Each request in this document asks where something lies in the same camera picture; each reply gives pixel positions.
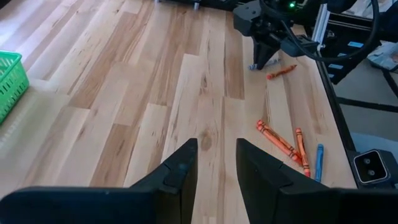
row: wooden tabletop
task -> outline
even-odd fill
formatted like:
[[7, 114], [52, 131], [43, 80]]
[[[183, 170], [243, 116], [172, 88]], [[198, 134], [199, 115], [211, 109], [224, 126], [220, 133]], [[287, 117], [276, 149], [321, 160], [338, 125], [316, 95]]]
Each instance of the wooden tabletop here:
[[13, 0], [0, 27], [0, 49], [23, 55], [31, 84], [0, 128], [0, 198], [31, 185], [128, 187], [198, 138], [193, 223], [247, 223], [236, 138], [303, 172], [256, 129], [258, 119], [292, 145], [300, 127], [312, 176], [322, 143], [322, 183], [355, 187], [315, 62], [279, 52], [280, 64], [248, 70], [252, 41], [233, 29], [230, 12]]

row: wire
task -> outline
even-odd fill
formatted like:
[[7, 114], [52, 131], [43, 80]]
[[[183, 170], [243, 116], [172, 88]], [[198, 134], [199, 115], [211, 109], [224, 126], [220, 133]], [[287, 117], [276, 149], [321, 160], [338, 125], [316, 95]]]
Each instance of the wire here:
[[293, 43], [298, 47], [298, 49], [305, 54], [307, 57], [317, 60], [319, 62], [326, 62], [326, 63], [334, 63], [334, 62], [340, 62], [342, 60], [349, 60], [352, 59], [353, 57], [363, 53], [364, 51], [368, 50], [368, 48], [371, 47], [373, 40], [376, 37], [376, 34], [379, 30], [380, 27], [380, 13], [379, 13], [379, 3], [377, 0], [371, 0], [372, 2], [372, 9], [373, 9], [373, 19], [372, 19], [372, 30], [371, 34], [369, 35], [368, 40], [365, 42], [365, 44], [357, 51], [341, 56], [341, 57], [335, 57], [335, 58], [327, 58], [327, 57], [319, 57], [311, 53], [309, 50], [304, 48], [300, 41], [297, 39], [296, 35], [293, 33], [293, 31], [290, 29], [290, 27], [284, 22], [282, 22], [282, 25], [285, 27], [287, 34], [289, 37], [293, 40]]

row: camera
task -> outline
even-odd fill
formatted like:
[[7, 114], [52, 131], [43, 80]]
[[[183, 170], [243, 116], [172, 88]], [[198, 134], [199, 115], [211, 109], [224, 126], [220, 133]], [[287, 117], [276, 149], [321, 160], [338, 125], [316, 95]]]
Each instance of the camera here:
[[397, 181], [397, 162], [389, 151], [372, 149], [354, 157], [358, 183], [363, 187], [392, 187]]

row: green basket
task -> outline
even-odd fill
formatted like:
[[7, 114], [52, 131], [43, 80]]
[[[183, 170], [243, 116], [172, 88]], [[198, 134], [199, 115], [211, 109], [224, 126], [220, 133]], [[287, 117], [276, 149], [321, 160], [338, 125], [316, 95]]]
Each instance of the green basket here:
[[22, 55], [0, 51], [0, 124], [29, 87]]

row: blue crayon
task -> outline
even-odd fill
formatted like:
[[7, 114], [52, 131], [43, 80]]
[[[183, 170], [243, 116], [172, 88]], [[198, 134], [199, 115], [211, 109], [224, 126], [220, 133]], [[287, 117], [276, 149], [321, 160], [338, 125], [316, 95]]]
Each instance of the blue crayon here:
[[319, 183], [321, 182], [321, 179], [322, 179], [322, 165], [323, 165], [323, 145], [318, 144], [317, 166], [315, 169], [315, 180]]

